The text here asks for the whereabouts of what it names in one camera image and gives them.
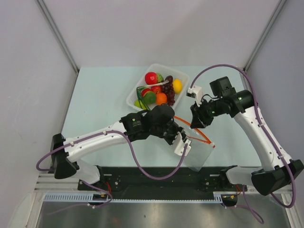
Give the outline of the clear zip bag orange zipper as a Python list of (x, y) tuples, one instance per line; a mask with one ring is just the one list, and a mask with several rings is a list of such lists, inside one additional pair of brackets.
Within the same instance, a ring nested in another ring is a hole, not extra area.
[(199, 129), (191, 129), (190, 123), (178, 116), (174, 117), (175, 121), (184, 128), (187, 139), (191, 140), (188, 154), (183, 160), (183, 164), (193, 171), (199, 172), (205, 161), (215, 148), (215, 144)]

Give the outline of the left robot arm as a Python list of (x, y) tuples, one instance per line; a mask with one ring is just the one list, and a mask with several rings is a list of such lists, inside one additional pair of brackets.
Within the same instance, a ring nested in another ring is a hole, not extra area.
[(75, 177), (99, 190), (105, 184), (101, 169), (84, 162), (82, 158), (113, 145), (131, 145), (149, 136), (164, 139), (174, 148), (174, 153), (184, 160), (191, 149), (191, 141), (184, 129), (174, 121), (174, 116), (174, 110), (163, 104), (152, 110), (130, 113), (104, 129), (85, 135), (65, 138), (61, 133), (55, 134), (51, 144), (55, 179)]

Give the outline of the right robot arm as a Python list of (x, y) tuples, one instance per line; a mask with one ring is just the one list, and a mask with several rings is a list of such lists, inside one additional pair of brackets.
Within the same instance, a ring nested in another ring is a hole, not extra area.
[(219, 178), (223, 190), (231, 190), (236, 184), (250, 185), (264, 196), (291, 184), (304, 169), (301, 160), (293, 160), (279, 143), (273, 145), (275, 137), (267, 124), (257, 120), (254, 98), (250, 91), (237, 92), (228, 77), (210, 83), (216, 97), (214, 100), (204, 99), (202, 88), (188, 88), (187, 96), (195, 98), (190, 107), (192, 113), (191, 128), (206, 128), (211, 125), (214, 117), (228, 114), (243, 129), (252, 143), (261, 162), (259, 168), (231, 166), (224, 170)]

